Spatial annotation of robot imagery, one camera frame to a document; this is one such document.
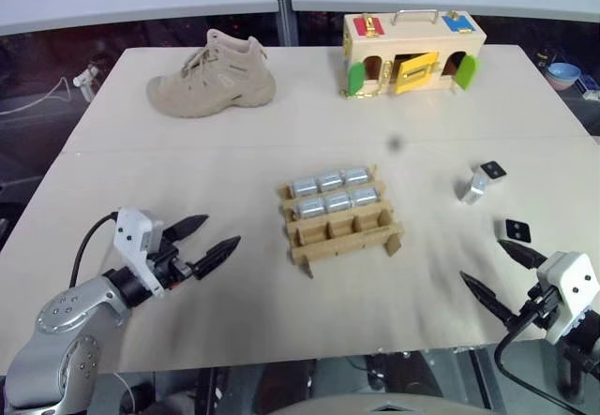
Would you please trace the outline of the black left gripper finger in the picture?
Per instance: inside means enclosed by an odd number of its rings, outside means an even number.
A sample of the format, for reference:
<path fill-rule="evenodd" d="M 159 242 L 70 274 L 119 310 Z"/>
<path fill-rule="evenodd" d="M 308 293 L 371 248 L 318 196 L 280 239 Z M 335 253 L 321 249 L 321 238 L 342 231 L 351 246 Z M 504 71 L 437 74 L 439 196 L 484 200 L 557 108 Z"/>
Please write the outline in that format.
<path fill-rule="evenodd" d="M 240 236 L 234 236 L 210 248 L 200 260 L 190 266 L 193 276 L 202 280 L 215 271 L 233 253 L 240 240 Z"/>
<path fill-rule="evenodd" d="M 197 231 L 209 218 L 209 215 L 191 215 L 163 231 L 163 237 L 169 242 L 179 242 Z"/>

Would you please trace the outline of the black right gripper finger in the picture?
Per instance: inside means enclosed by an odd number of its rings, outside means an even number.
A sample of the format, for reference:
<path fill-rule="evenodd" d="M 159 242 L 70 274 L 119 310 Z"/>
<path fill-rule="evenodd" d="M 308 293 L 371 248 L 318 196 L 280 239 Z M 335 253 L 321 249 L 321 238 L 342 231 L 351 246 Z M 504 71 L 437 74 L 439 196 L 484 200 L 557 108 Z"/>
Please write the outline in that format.
<path fill-rule="evenodd" d="M 518 316 L 502 304 L 491 289 L 470 274 L 463 271 L 460 271 L 459 274 L 475 299 L 488 312 L 496 317 L 506 328 L 511 328 L 514 325 Z"/>
<path fill-rule="evenodd" d="M 548 259 L 532 248 L 511 240 L 499 240 L 498 244 L 511 259 L 527 269 L 537 269 Z"/>

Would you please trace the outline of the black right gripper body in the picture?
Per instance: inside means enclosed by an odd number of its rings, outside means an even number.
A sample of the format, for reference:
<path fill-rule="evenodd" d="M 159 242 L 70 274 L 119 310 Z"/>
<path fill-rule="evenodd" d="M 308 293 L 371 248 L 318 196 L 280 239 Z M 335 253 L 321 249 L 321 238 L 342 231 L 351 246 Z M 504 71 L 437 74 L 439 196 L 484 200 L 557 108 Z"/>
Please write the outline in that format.
<path fill-rule="evenodd" d="M 534 325 L 549 333 L 549 328 L 558 318 L 558 306 L 562 301 L 559 290 L 554 286 L 544 289 L 541 284 L 536 284 L 528 291 L 528 297 L 519 314 L 508 323 L 508 332 L 519 335 L 528 326 Z"/>

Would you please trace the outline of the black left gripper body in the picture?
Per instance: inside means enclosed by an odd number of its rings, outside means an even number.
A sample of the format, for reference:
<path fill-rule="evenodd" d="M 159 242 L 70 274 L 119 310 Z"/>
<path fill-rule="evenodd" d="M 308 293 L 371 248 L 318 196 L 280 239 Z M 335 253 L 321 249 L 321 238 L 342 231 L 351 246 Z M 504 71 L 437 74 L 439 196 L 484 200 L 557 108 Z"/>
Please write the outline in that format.
<path fill-rule="evenodd" d="M 179 249 L 174 244 L 179 240 L 174 230 L 165 230 L 158 249 L 147 255 L 153 275 L 164 289 L 172 289 L 192 277 L 191 265 L 179 258 Z"/>

